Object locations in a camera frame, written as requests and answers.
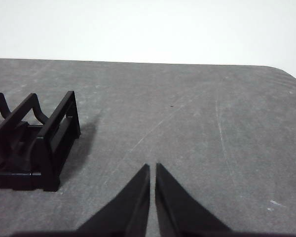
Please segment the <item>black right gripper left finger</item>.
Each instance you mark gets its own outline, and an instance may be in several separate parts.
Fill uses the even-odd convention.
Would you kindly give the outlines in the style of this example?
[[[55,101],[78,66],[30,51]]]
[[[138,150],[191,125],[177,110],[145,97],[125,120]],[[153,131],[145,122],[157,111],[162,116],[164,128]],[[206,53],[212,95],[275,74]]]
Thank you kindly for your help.
[[[150,205],[150,167],[145,164],[103,208],[74,231],[18,232],[14,237],[144,237]]]

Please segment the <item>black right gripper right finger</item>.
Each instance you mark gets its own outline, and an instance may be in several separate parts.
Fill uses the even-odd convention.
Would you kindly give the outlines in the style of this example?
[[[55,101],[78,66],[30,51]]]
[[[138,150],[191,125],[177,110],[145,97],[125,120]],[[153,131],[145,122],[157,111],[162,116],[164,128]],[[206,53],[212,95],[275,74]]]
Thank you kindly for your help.
[[[236,232],[197,202],[161,163],[155,204],[162,237],[292,237],[288,233]]]

